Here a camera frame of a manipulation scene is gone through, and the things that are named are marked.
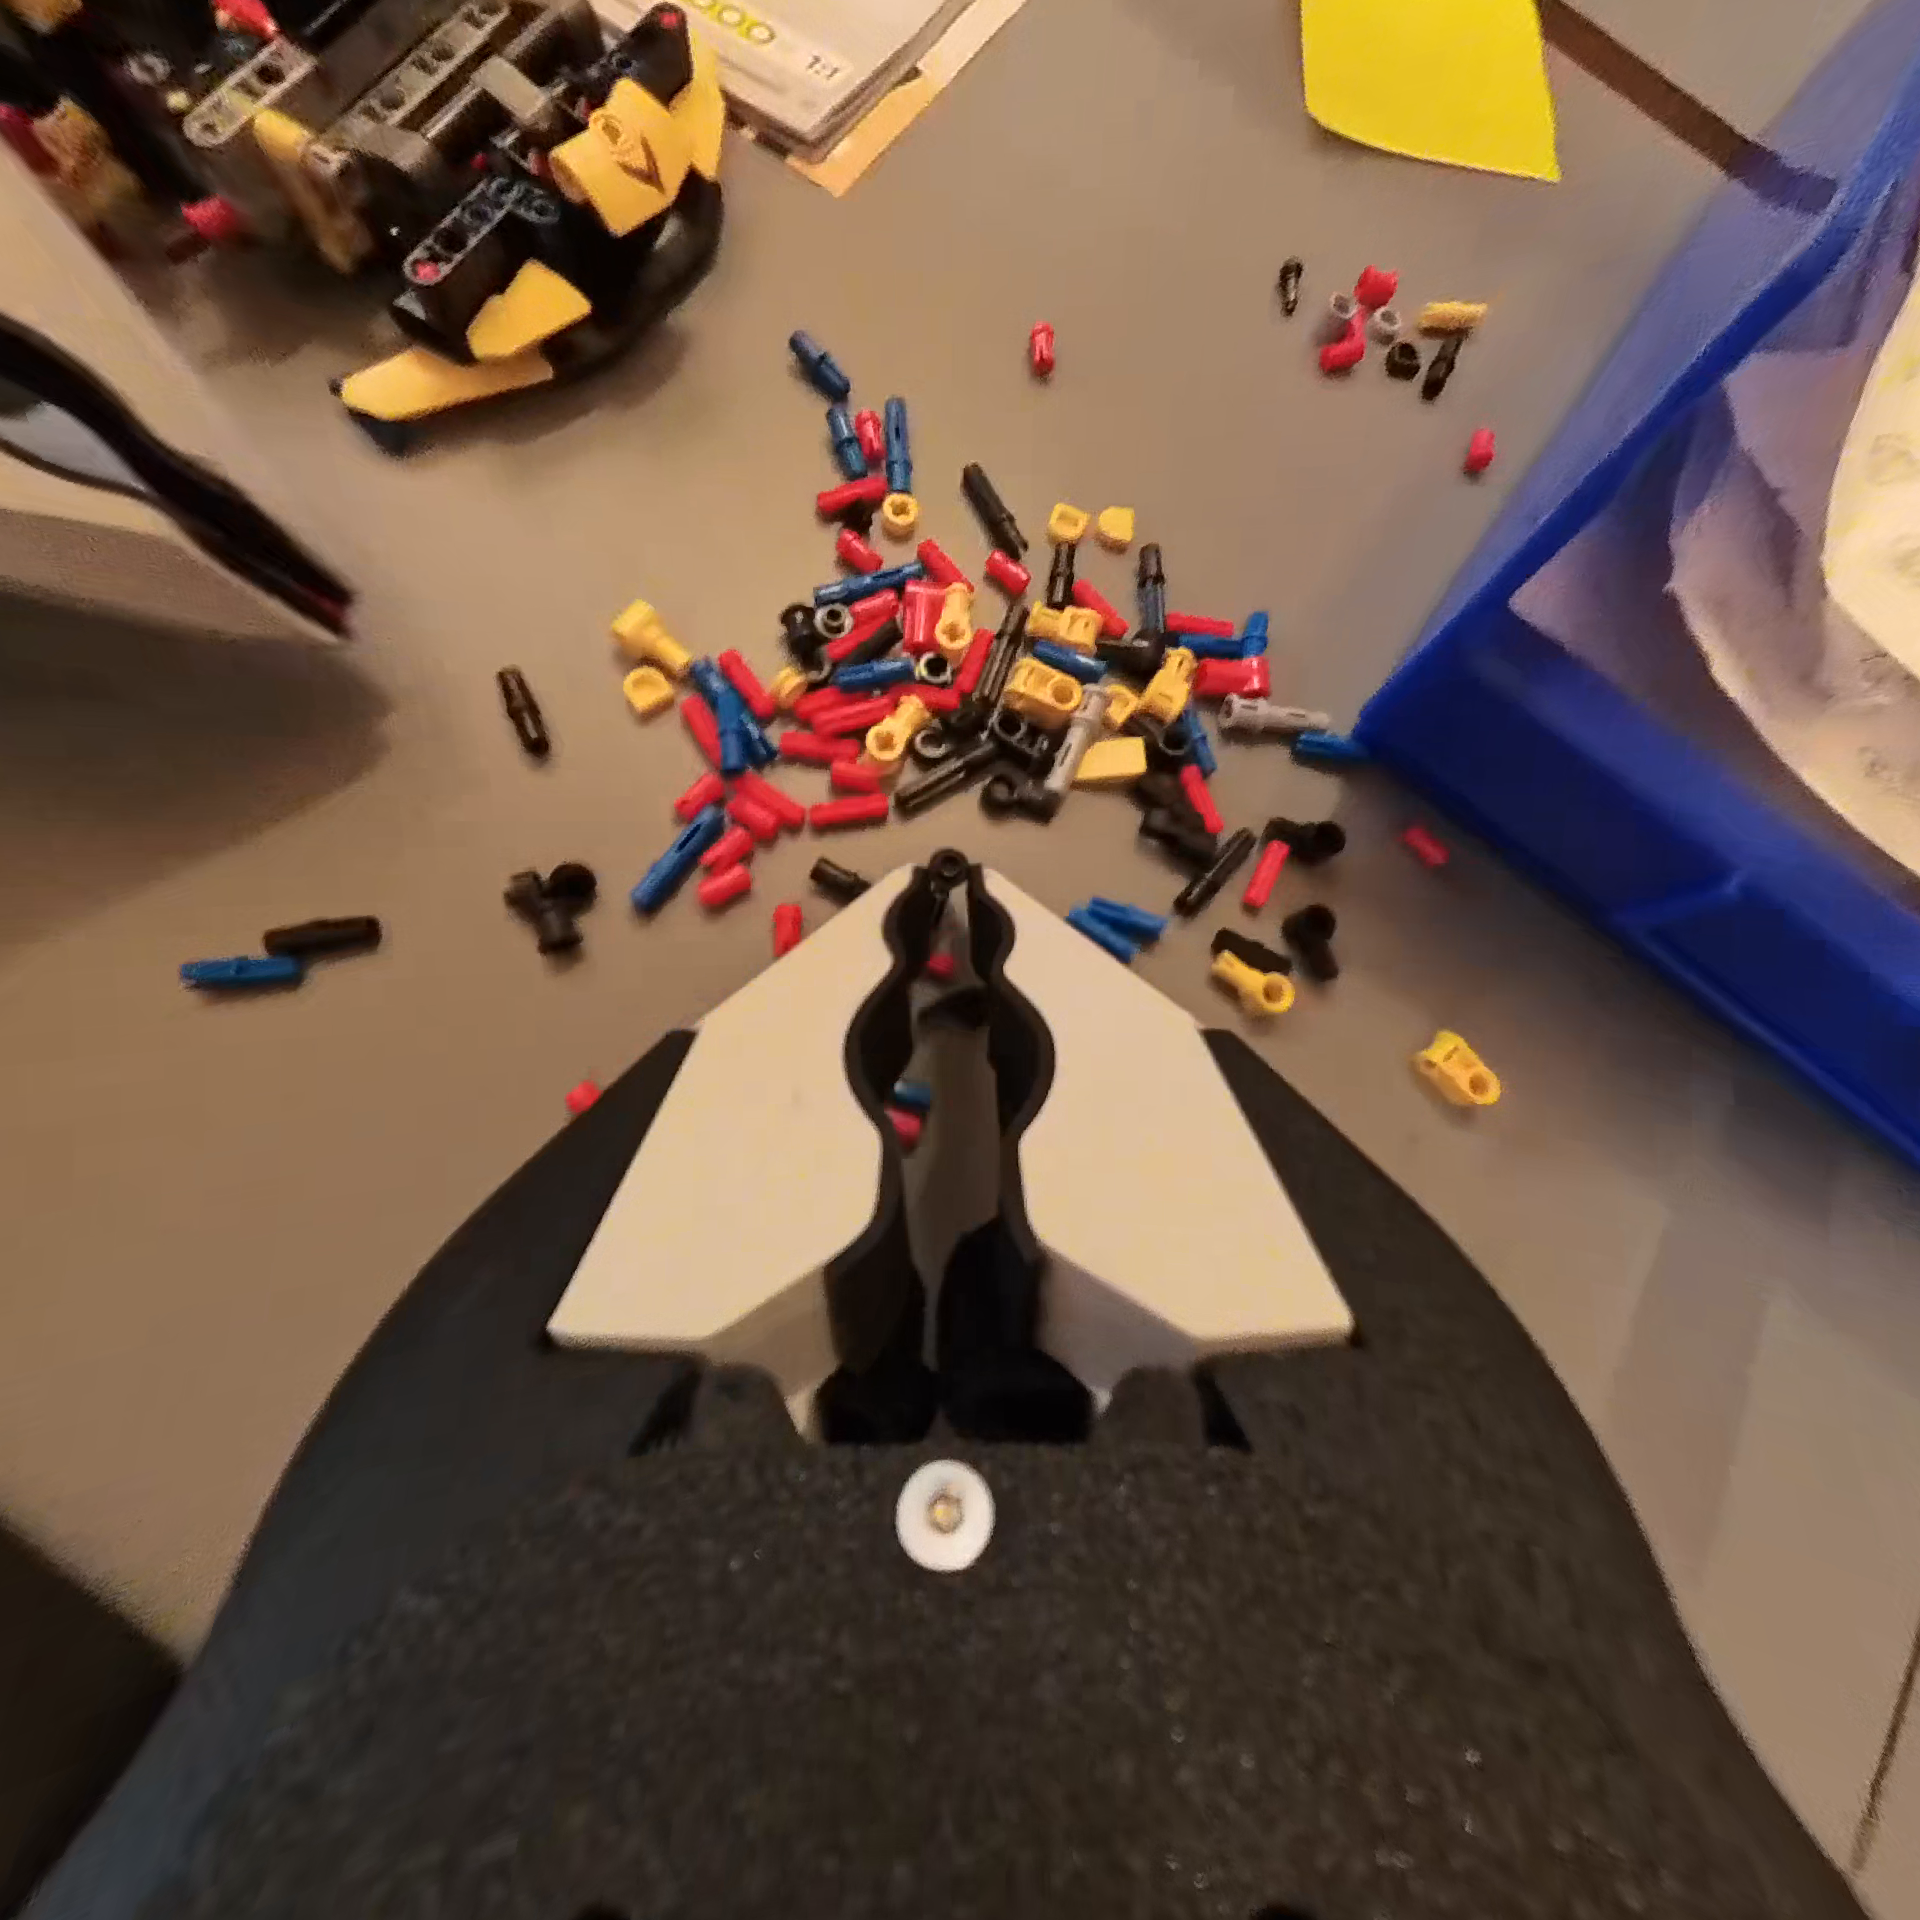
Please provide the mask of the large printed paper bag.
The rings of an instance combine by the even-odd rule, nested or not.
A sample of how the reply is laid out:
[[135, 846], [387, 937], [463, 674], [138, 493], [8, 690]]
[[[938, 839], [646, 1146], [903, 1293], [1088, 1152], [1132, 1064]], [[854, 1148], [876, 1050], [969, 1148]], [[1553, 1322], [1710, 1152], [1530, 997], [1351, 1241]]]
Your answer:
[[1770, 346], [1694, 422], [1667, 592], [1719, 693], [1918, 876], [1918, 276], [1848, 343]]

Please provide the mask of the cluster of small brick pins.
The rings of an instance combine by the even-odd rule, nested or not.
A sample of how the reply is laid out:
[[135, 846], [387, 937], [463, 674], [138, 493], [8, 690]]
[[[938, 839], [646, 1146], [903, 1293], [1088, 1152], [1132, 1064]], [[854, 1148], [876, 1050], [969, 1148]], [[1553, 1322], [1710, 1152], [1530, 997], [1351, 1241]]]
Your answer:
[[1350, 379], [1376, 367], [1387, 383], [1407, 384], [1419, 402], [1448, 394], [1457, 363], [1475, 330], [1493, 317], [1488, 301], [1424, 301], [1400, 307], [1400, 274], [1365, 266], [1351, 283], [1334, 288], [1308, 349], [1322, 379]]

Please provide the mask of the grey desk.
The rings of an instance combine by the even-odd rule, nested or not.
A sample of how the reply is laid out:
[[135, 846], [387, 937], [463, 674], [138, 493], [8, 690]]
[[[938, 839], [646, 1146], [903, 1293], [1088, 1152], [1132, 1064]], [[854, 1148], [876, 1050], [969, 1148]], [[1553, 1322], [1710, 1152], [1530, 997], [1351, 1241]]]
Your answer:
[[[1029, 2], [846, 198], [750, 145], [681, 317], [603, 379], [479, 409], [372, 484], [488, 498], [491, 442], [588, 469], [638, 430], [649, 528], [576, 562], [591, 640], [646, 599], [694, 646], [828, 571], [803, 326], [911, 409], [925, 520], [957, 469], [1025, 525], [1132, 506], [1182, 612], [1269, 612], [1276, 680], [1350, 720], [1548, 444], [1721, 171], [1860, 2], [1573, 2], [1560, 182], [1360, 153], [1298, 100], [1280, 2]], [[1314, 370], [1358, 267], [1488, 301], [1448, 394]], [[382, 803], [463, 808], [517, 747], [319, 475], [375, 293], [239, 252], [163, 335], [358, 592], [342, 652], [242, 656], [3, 616], [3, 1510], [190, 1653], [325, 1388], [451, 1228], [560, 1121], [567, 1033], [445, 1043], [358, 1013], [175, 998], [166, 937], [262, 902], [378, 910]], [[1460, 469], [1488, 423], [1499, 456]], [[1918, 1172], [1431, 814], [1276, 751], [1235, 814], [1351, 800], [1341, 984], [1253, 1027], [1526, 1319], [1597, 1426], [1721, 1691], [1881, 1917], [1918, 1917]]]

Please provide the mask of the pile of mixed brick pins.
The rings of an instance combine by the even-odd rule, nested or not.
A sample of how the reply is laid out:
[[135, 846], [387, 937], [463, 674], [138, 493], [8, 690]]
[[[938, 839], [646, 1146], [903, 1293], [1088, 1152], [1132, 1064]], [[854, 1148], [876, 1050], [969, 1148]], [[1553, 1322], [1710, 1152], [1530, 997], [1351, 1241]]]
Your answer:
[[896, 864], [896, 818], [954, 818], [989, 784], [989, 815], [1025, 822], [1057, 759], [1057, 725], [973, 697], [995, 661], [994, 625], [954, 574], [863, 589], [817, 607], [811, 592], [772, 640], [694, 632], [681, 680], [627, 640], [675, 640], [641, 605], [591, 640], [567, 615], [576, 562], [627, 562], [646, 532], [638, 430], [591, 418], [609, 447], [609, 506], [588, 509], [588, 469], [513, 437], [491, 442], [488, 498], [440, 484], [372, 484], [378, 444], [410, 444], [418, 422], [342, 429], [319, 490], [403, 581], [378, 615], [418, 615], [477, 706], [517, 747], [484, 753], [463, 808], [382, 803], [348, 848], [354, 880], [382, 880], [378, 910], [308, 914], [268, 948], [266, 910], [198, 910], [166, 937], [175, 998], [276, 1007], [319, 976], [358, 968], [358, 1013], [384, 1008], [445, 1043], [479, 1033], [567, 1033], [565, 1064], [609, 1064], [668, 1027], [691, 1027], [722, 990], [765, 986], [786, 953]]

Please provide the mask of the instruction booklet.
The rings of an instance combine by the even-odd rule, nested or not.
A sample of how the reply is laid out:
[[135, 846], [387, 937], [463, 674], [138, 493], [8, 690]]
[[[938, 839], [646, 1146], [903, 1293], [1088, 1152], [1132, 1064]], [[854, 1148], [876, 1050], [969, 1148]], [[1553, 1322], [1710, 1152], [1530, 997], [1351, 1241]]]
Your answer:
[[728, 132], [846, 198], [1022, 2], [681, 2]]

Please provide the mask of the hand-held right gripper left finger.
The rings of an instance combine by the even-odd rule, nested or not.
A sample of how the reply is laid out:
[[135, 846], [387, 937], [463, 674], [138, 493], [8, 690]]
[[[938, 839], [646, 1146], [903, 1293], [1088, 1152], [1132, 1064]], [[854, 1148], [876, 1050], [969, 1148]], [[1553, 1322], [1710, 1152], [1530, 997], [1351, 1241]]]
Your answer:
[[890, 1107], [944, 907], [938, 867], [901, 864], [691, 1027], [555, 1345], [739, 1363], [789, 1399], [901, 1345], [920, 1279]]

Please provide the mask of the yellow black brick car model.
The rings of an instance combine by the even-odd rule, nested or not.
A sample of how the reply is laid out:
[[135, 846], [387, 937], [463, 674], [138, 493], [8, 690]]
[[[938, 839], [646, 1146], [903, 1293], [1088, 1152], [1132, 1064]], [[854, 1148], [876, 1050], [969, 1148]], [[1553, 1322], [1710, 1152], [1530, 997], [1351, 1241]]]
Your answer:
[[686, 2], [3, 2], [3, 139], [107, 257], [393, 274], [399, 349], [333, 383], [387, 447], [667, 322], [724, 128]]

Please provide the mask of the blue plastic bin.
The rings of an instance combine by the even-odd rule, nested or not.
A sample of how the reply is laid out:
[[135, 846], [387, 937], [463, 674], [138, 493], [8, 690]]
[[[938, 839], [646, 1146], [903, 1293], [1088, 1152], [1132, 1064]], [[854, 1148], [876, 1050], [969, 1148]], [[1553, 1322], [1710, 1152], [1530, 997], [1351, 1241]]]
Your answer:
[[1918, 271], [1918, 2], [1719, 185], [1403, 663], [1369, 753], [1918, 1163], [1918, 751], [1817, 581]]

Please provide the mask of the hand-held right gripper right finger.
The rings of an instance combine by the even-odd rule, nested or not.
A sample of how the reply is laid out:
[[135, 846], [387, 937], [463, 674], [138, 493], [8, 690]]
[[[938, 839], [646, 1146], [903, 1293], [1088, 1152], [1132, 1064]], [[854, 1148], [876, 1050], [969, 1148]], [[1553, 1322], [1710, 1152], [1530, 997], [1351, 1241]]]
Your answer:
[[1039, 1347], [1108, 1395], [1140, 1369], [1351, 1341], [1356, 1308], [1216, 1050], [1229, 1035], [985, 864], [966, 948]]

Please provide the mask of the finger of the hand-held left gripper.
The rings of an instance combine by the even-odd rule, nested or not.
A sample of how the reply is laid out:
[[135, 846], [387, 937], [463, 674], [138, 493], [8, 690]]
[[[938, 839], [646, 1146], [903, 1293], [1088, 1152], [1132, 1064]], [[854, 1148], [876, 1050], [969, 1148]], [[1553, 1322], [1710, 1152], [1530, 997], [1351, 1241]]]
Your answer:
[[181, 516], [282, 595], [355, 601], [287, 520], [274, 461], [234, 430], [125, 276], [12, 153], [3, 158], [8, 383], [92, 423]]
[[347, 640], [342, 612], [282, 595], [92, 423], [12, 383], [3, 384], [3, 601], [221, 644]]

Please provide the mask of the yellow paper scrap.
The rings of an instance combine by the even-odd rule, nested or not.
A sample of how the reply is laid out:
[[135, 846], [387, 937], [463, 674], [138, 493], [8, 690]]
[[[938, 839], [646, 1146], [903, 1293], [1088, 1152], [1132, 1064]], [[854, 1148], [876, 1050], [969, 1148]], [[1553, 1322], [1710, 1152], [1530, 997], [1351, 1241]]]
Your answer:
[[1559, 182], [1538, 2], [1298, 2], [1303, 104], [1377, 153]]

